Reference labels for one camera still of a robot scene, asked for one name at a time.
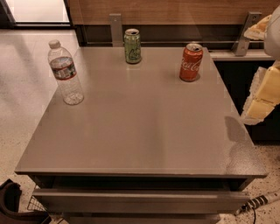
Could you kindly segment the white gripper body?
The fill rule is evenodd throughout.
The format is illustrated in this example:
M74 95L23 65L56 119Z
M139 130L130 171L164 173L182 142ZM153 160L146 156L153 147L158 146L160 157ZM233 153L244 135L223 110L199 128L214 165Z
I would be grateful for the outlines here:
M280 60L280 5L274 10L267 24L264 51L274 60Z

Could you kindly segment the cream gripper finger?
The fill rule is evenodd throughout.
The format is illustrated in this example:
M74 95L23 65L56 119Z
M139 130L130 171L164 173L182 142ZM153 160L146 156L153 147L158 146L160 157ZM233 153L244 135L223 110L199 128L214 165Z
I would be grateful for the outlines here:
M280 103L280 69L259 66L253 77L249 96L246 99L241 119L244 124L262 122Z
M264 34L270 19L271 19L271 15L264 17L257 24L254 24L251 27L249 27L244 32L243 36L247 39L264 40Z

